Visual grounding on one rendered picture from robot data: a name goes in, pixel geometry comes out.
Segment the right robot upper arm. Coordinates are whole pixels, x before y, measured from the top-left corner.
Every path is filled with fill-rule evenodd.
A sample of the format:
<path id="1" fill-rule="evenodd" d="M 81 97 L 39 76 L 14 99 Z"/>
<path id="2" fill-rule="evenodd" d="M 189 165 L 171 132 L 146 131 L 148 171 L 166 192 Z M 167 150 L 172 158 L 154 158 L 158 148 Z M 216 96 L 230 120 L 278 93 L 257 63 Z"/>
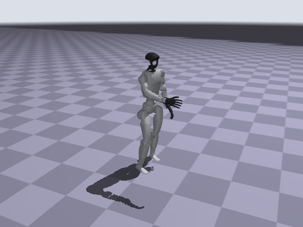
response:
<path id="1" fill-rule="evenodd" d="M 139 78 L 138 78 L 139 83 L 141 84 L 143 93 L 145 95 L 145 92 L 148 90 L 148 84 L 147 84 L 147 76 L 144 74 L 142 74 Z M 147 97 L 145 95 L 145 97 Z M 147 97 L 148 98 L 148 97 Z"/>

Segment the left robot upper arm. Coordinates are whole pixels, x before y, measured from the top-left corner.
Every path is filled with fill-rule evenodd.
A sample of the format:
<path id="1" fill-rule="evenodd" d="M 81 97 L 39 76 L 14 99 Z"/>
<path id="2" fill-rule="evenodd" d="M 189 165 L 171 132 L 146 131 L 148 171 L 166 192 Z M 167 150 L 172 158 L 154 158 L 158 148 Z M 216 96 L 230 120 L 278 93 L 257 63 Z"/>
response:
<path id="1" fill-rule="evenodd" d="M 165 91 L 165 71 L 162 69 L 159 70 L 161 71 L 160 91 Z"/>

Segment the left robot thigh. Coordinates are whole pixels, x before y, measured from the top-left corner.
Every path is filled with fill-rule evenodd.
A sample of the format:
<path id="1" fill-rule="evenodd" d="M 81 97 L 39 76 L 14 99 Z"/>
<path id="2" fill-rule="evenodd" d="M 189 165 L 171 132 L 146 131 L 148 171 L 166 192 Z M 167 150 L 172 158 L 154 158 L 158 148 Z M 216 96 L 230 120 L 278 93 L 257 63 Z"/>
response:
<path id="1" fill-rule="evenodd" d="M 155 115 L 153 117 L 153 129 L 151 129 L 151 137 L 159 134 L 163 121 L 163 108 L 160 105 L 156 106 Z"/>

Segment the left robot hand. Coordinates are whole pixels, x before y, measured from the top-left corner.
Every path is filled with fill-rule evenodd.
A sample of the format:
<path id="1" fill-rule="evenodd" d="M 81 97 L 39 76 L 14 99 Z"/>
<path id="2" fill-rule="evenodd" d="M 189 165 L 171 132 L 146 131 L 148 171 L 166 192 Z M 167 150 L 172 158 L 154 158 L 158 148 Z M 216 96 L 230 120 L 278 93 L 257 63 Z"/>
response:
<path id="1" fill-rule="evenodd" d="M 170 107 L 170 105 L 169 104 L 165 104 L 165 106 L 166 106 L 166 108 L 168 108 L 168 110 L 170 111 L 170 113 L 171 113 L 171 119 L 173 119 L 173 111 L 172 111 L 172 109 L 171 109 L 171 107 Z"/>

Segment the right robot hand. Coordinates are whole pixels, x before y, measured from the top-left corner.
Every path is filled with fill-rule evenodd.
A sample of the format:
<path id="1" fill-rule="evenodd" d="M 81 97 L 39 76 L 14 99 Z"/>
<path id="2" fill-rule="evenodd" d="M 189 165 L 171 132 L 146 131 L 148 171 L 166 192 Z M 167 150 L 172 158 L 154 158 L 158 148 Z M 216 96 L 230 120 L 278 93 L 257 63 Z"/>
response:
<path id="1" fill-rule="evenodd" d="M 172 97 L 172 98 L 167 98 L 167 97 L 165 97 L 165 98 L 166 98 L 166 100 L 165 100 L 164 104 L 169 104 L 170 106 L 173 106 L 173 107 L 176 107 L 176 108 L 179 108 L 179 107 L 175 106 L 175 105 L 178 105 L 176 103 L 182 104 L 180 102 L 177 102 L 177 101 L 182 102 L 182 100 L 174 99 L 174 98 L 179 98 L 179 96 L 175 96 L 175 97 Z M 178 106 L 181 106 L 181 105 L 178 105 Z"/>

